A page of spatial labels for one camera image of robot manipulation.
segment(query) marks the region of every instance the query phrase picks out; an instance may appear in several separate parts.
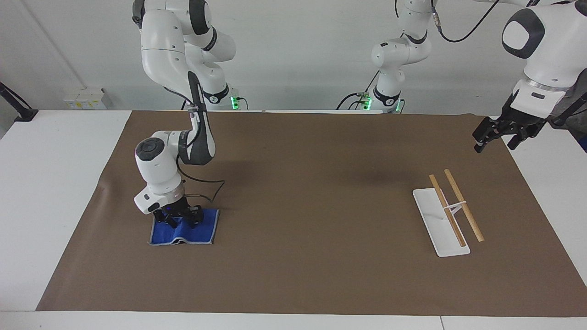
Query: black mount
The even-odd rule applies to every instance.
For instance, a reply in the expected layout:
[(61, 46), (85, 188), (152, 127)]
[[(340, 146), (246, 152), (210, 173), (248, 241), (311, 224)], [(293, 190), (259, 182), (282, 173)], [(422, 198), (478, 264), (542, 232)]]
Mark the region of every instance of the black mount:
[(1, 82), (0, 95), (2, 95), (2, 97), (18, 112), (19, 117), (16, 117), (14, 120), (15, 122), (30, 122), (39, 112), (39, 109), (27, 109), (23, 107), (22, 104), (14, 98), (11, 90)]

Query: green led light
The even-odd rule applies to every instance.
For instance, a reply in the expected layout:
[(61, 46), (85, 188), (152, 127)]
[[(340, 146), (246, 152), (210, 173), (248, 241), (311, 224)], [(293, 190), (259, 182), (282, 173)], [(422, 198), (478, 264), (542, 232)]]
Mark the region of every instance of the green led light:
[(405, 103), (402, 99), (397, 100), (396, 112), (401, 112)]
[(363, 110), (371, 110), (371, 103), (373, 103), (373, 99), (370, 96), (367, 96), (367, 101), (365, 101), (365, 105), (363, 105)]
[(236, 97), (231, 96), (230, 99), (232, 100), (232, 108), (234, 110), (238, 110), (238, 108), (240, 107), (240, 105), (238, 104), (238, 100)]

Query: black cable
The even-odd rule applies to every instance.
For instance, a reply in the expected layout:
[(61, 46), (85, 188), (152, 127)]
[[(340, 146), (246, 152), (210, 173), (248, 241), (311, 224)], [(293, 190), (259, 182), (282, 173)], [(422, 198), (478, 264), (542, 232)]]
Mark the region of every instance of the black cable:
[(583, 110), (581, 110), (579, 112), (575, 112), (574, 114), (570, 115), (569, 117), (576, 116), (576, 115), (581, 114), (581, 113), (583, 113), (585, 111), (587, 111), (587, 109), (583, 109)]
[(375, 72), (375, 75), (373, 76), (373, 79), (371, 79), (371, 81), (369, 82), (369, 85), (367, 85), (367, 88), (365, 89), (365, 91), (363, 91), (363, 93), (367, 93), (367, 91), (369, 91), (369, 88), (371, 88), (371, 85), (373, 84), (373, 82), (375, 81), (375, 78), (377, 78), (377, 75), (380, 74), (381, 71), (377, 71)]
[(497, 4), (500, 3), (500, 0), (495, 0), (495, 2), (493, 3), (493, 5), (491, 5), (491, 7), (485, 13), (485, 15), (483, 15), (483, 17), (479, 20), (479, 22), (477, 22), (477, 24), (475, 25), (475, 27), (469, 33), (467, 33), (466, 36), (462, 37), (461, 39), (456, 39), (456, 40), (449, 39), (449, 38), (447, 38), (444, 35), (444, 32), (442, 32), (442, 27), (440, 25), (440, 19), (438, 18), (438, 12), (436, 11), (436, 7), (434, 6), (434, 0), (430, 0), (430, 2), (432, 3), (432, 13), (435, 14), (435, 16), (436, 16), (436, 18), (434, 20), (434, 23), (436, 24), (436, 27), (438, 29), (438, 32), (444, 38), (444, 40), (446, 40), (448, 42), (457, 43), (457, 42), (461, 42), (461, 41), (469, 38), (469, 36), (471, 36), (473, 34), (473, 32), (475, 32), (475, 30), (477, 30), (477, 28), (481, 25), (481, 23), (483, 23), (483, 21), (489, 15), (489, 13), (493, 10), (493, 8), (495, 8), (495, 6), (497, 6)]
[(361, 101), (354, 101), (353, 103), (350, 104), (349, 108), (347, 110), (350, 110), (350, 108), (353, 107), (353, 105), (357, 105), (355, 107), (355, 110), (359, 107), (359, 104), (361, 104)]
[(582, 106), (587, 103), (587, 92), (576, 99), (565, 111), (563, 111), (558, 117), (554, 118), (552, 123), (556, 126), (563, 126), (567, 118), (583, 113), (583, 110), (577, 112)]
[(403, 113), (403, 108), (406, 106), (406, 102), (402, 101), (402, 99), (397, 100), (397, 105), (399, 105), (401, 102), (404, 102), (404, 105), (402, 106), (402, 109), (400, 110), (400, 115)]
[[(198, 132), (196, 132), (194, 138), (192, 139), (191, 142), (189, 142), (189, 144), (185, 147), (185, 149), (188, 149), (192, 144), (194, 144), (195, 140), (198, 138), (198, 136), (200, 135), (200, 128), (198, 128)], [(202, 195), (202, 194), (196, 194), (198, 196), (193, 196), (193, 197), (202, 197), (207, 199), (209, 202), (213, 203), (214, 200), (216, 199), (216, 196), (218, 195), (218, 193), (220, 192), (220, 190), (222, 189), (222, 187), (224, 186), (224, 183), (226, 183), (225, 180), (202, 180), (202, 179), (198, 179), (192, 176), (189, 176), (188, 174), (186, 174), (180, 167), (180, 155), (179, 153), (176, 156), (176, 166), (177, 166), (177, 170), (186, 178), (190, 179), (190, 180), (194, 180), (197, 182), (202, 182), (202, 183), (220, 183), (220, 186), (218, 187), (218, 189), (216, 189), (216, 192), (214, 193), (214, 196), (212, 196), (212, 198), (209, 198), (206, 195)]]
[(190, 99), (188, 99), (187, 97), (183, 96), (182, 94), (179, 94), (177, 92), (172, 91), (171, 89), (167, 88), (167, 87), (163, 87), (164, 90), (170, 92), (171, 94), (175, 94), (177, 96), (182, 97), (185, 101), (189, 102), (191, 105), (193, 105), (194, 103), (192, 101), (190, 101)]
[(187, 194), (184, 195), (186, 198), (191, 198), (191, 197), (202, 197), (204, 199), (206, 199), (207, 201), (213, 203), (212, 199), (210, 199), (210, 197), (206, 196), (206, 195), (202, 195), (202, 194)]
[(347, 96), (345, 96), (345, 98), (342, 99), (342, 101), (340, 101), (340, 103), (338, 103), (338, 106), (336, 107), (336, 110), (340, 110), (340, 106), (342, 105), (342, 103), (344, 103), (346, 100), (350, 99), (353, 96), (359, 96), (359, 94), (352, 93), (352, 94), (348, 94)]
[(10, 93), (12, 94), (12, 96), (14, 96), (15, 98), (19, 99), (22, 103), (24, 103), (29, 109), (33, 109), (20, 95), (18, 95), (15, 91), (13, 91), (12, 89), (10, 89), (10, 87), (8, 87), (7, 85), (3, 84), (2, 82), (0, 82), (4, 88)]
[(247, 110), (249, 109), (249, 103), (247, 102), (247, 99), (244, 97), (237, 97), (237, 100), (244, 100), (245, 104), (247, 105)]

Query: white wall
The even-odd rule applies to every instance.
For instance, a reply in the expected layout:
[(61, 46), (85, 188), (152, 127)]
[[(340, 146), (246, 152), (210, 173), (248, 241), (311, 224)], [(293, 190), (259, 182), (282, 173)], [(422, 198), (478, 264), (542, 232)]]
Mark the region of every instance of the white wall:
[[(254, 109), (336, 107), (375, 73), (372, 46), (400, 35), (393, 0), (208, 2), (213, 24), (237, 42), (236, 58), (222, 64), (227, 78)], [(105, 88), (117, 109), (177, 109), (181, 100), (142, 70), (131, 4), (2, 0), (0, 80), (41, 109), (63, 108), (63, 88), (80, 86), (78, 80)], [(461, 37), (488, 7), (470, 0), (440, 2), (445, 33)], [(517, 9), (498, 6), (478, 32), (456, 45), (442, 41), (431, 25), (432, 55), (405, 69), (406, 111), (497, 114), (524, 67), (501, 47), (502, 28)]]

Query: white stand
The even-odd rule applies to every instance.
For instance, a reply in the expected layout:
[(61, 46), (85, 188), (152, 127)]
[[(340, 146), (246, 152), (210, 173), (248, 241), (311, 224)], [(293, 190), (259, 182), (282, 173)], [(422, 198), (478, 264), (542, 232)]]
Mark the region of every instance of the white stand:
[[(453, 228), (444, 212), (438, 195), (434, 188), (416, 189), (413, 191), (414, 199), (422, 215), (422, 220), (428, 230), (428, 235), (432, 240), (436, 254), (439, 257), (452, 257), (454, 255), (464, 255), (471, 253), (467, 241), (465, 240), (465, 246), (461, 247), (458, 243), (458, 239), (454, 234)], [(466, 202), (460, 202), (457, 204), (447, 206), (450, 213), (454, 215), (462, 208), (462, 204)]]

